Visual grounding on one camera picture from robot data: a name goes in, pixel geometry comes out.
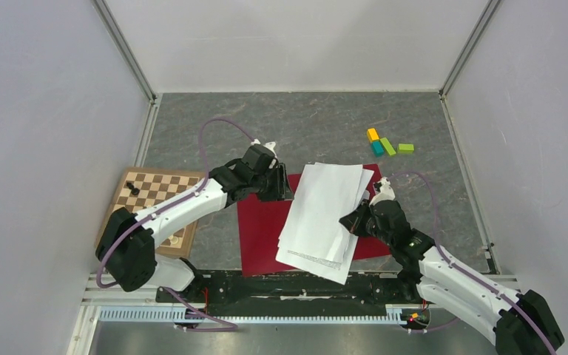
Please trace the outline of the red clip file folder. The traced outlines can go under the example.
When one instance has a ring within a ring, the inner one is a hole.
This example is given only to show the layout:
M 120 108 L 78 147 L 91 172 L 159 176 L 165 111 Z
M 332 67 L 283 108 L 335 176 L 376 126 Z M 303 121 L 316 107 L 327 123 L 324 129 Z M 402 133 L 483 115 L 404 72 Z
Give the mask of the red clip file folder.
M 374 195 L 373 183 L 382 175 L 377 164 L 365 164 L 363 169 L 373 172 L 366 191 Z M 255 195 L 237 203 L 240 235 L 242 274 L 252 277 L 293 270 L 276 261 L 279 236 L 285 225 L 292 201 L 260 202 Z M 353 260 L 364 260 L 390 255 L 389 248 L 372 237 L 359 238 L 353 253 Z

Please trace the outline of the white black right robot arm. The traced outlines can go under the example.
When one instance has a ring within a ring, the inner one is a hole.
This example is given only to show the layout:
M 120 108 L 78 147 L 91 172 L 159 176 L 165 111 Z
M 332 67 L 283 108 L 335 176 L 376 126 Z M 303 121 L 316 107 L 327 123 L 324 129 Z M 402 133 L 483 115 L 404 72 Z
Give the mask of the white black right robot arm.
M 344 284 L 359 239 L 386 245 L 402 267 L 399 296 L 443 307 L 487 338 L 499 354 L 555 354 L 564 335 L 547 301 L 535 291 L 499 285 L 454 257 L 441 243 L 412 227 L 382 177 L 360 165 L 307 165 L 297 188 L 284 168 L 277 194 L 291 202 L 280 232 L 277 261 Z

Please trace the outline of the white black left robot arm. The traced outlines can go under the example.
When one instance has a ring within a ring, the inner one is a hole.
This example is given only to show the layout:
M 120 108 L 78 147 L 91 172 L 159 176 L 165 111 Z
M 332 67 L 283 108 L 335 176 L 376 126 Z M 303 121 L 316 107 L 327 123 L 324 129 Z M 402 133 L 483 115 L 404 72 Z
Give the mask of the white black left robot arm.
M 261 202 L 292 200 L 275 146 L 255 140 L 244 156 L 214 168 L 196 186 L 138 212 L 115 210 L 95 251 L 101 262 L 98 273 L 108 271 L 125 292 L 155 285 L 174 290 L 186 302 L 197 300 L 203 284 L 196 269 L 184 259 L 157 254 L 157 248 L 189 224 L 250 195 Z

